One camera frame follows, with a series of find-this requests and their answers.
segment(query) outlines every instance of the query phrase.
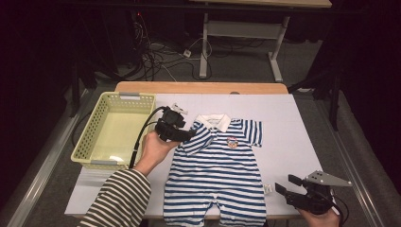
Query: striped baby romper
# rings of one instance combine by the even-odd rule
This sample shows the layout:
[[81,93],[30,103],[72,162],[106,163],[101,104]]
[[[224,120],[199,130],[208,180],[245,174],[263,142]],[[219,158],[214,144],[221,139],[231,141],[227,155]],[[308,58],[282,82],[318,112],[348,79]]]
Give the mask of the striped baby romper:
[[262,146],[262,122],[199,115],[197,134],[179,145],[165,188],[164,217],[171,226],[203,226],[213,205],[222,226],[263,226],[266,204],[252,146]]

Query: table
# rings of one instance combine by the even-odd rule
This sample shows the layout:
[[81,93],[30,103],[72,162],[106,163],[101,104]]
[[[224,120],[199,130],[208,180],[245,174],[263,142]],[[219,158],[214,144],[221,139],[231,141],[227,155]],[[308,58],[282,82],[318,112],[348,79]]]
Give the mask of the table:
[[[194,2],[230,3],[257,6],[275,6],[288,8],[331,8],[329,0],[191,0]],[[200,78],[207,76],[207,36],[228,36],[276,40],[274,50],[269,52],[269,62],[276,82],[282,82],[283,77],[277,63],[277,55],[286,34],[289,16],[285,16],[282,24],[239,23],[227,21],[211,21],[208,13],[204,13],[202,54],[200,56]]]
[[[174,102],[183,104],[191,114],[185,121],[191,122],[196,114],[206,111],[225,111],[232,117],[242,117],[252,113],[252,117],[263,118],[265,131],[264,145],[254,148],[254,154],[262,175],[263,183],[285,186],[288,190],[305,193],[302,187],[288,182],[288,174],[303,178],[316,169],[322,169],[313,149],[295,100],[280,83],[214,83],[214,82],[120,82],[117,92],[155,93],[156,105]],[[204,113],[197,113],[198,104]],[[163,218],[164,184],[172,160],[170,152],[166,159],[148,175],[152,186],[145,218]],[[82,217],[95,200],[97,192],[113,173],[110,170],[82,168],[65,215]],[[266,196],[267,218],[299,218],[293,207],[286,205],[283,196],[271,192]],[[219,218],[219,210],[212,207],[206,218]]]

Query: embroidered patch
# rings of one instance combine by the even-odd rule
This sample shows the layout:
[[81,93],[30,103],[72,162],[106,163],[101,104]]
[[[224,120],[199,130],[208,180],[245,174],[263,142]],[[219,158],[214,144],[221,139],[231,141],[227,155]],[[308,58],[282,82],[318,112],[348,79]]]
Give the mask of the embroidered patch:
[[228,137],[227,145],[229,148],[236,148],[236,146],[238,146],[238,141],[236,140],[235,137]]

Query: white table surface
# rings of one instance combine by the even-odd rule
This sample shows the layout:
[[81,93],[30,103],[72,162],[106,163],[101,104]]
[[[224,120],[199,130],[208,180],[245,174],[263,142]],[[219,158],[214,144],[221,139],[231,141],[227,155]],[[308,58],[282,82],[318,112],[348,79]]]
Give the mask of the white table surface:
[[[228,114],[232,118],[263,121],[263,146],[253,148],[262,181],[273,191],[265,196],[268,216],[291,217],[298,212],[286,204],[285,198],[276,193],[274,183],[287,190],[305,193],[305,189],[288,182],[288,174],[300,178],[315,170],[322,170],[316,152],[307,135],[304,122],[292,95],[190,95],[158,94],[156,107],[177,103],[188,111],[184,115],[189,129],[198,114]],[[145,218],[163,216],[164,187],[170,169],[173,152],[148,175],[152,193]],[[82,216],[89,209],[96,195],[113,172],[82,168],[65,215]],[[219,210],[213,206],[206,218],[216,217]]]

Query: plastic basket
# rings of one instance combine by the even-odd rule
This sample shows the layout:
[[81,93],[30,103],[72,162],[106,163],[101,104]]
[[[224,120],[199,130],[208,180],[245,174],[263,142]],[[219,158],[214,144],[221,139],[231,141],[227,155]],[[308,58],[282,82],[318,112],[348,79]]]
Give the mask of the plastic basket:
[[[155,108],[155,94],[103,93],[71,155],[87,168],[125,169],[140,130]],[[141,158],[139,148],[135,163]]]

